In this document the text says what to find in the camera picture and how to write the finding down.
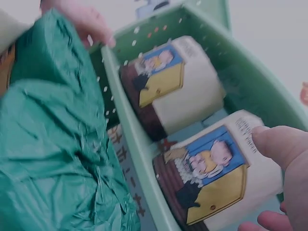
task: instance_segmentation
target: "fingernail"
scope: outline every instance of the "fingernail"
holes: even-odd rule
[[[269,129],[269,127],[266,127],[266,126],[259,126],[259,127],[253,128],[252,131],[251,131],[251,133],[252,133],[253,135],[258,135],[258,134],[260,134],[261,132],[266,131],[266,130],[268,130],[268,129]]]
[[[116,46],[116,40],[114,37],[110,37],[109,41],[107,42],[107,45],[111,48]]]

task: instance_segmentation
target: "perforated basket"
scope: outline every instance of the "perforated basket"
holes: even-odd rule
[[[137,58],[141,52],[183,35],[192,36],[202,45],[217,70],[227,92],[225,109],[228,113],[245,109],[261,117],[269,127],[288,125],[303,130],[308,128],[302,109],[279,80],[196,3],[174,6],[124,28],[117,34],[116,48],[103,47],[102,57],[131,157],[160,231],[177,231],[180,227],[156,181],[152,166],[152,159],[158,154],[156,145],[143,131],[130,106],[118,68]]]
[[[229,13],[226,0],[186,0],[192,5],[198,6],[198,8],[207,13],[218,24],[221,24],[226,29],[230,30]],[[119,31],[117,37],[120,38],[123,30]],[[132,38],[141,38],[141,34],[133,34]],[[115,50],[121,50],[123,47],[121,42],[118,41],[118,45]],[[113,128],[119,124],[119,118],[115,108],[114,97],[110,91],[109,82],[107,80],[107,74],[104,67],[103,57],[101,54],[101,46],[94,46],[90,50],[90,57],[95,69],[99,84],[102,89],[102,94],[105,103],[105,116],[107,118],[107,129]]]

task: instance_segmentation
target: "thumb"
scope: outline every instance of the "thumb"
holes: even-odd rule
[[[291,127],[256,127],[252,130],[252,139],[259,152],[283,170],[299,155],[308,152],[308,133]]]

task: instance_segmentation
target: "green plastic bag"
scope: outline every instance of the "green plastic bag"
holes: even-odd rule
[[[72,25],[52,10],[15,52],[0,110],[0,230],[140,230]]]

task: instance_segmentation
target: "printed cartoon illustration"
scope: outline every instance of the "printed cartoon illustration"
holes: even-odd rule
[[[164,193],[174,192],[182,209],[176,207],[174,211],[186,225],[196,224],[240,201],[247,168],[245,157],[225,126],[184,147],[171,149],[154,161],[160,179],[172,181],[173,186],[160,186]]]
[[[139,95],[140,108],[183,85],[185,63],[171,44],[151,51],[133,63],[137,76],[132,84]]]
[[[147,0],[147,4],[139,7],[136,10],[136,15],[138,19],[147,17],[154,11],[161,9],[162,7],[168,6],[170,4],[169,0]]]
[[[308,82],[303,82],[299,98],[303,105],[308,106]]]

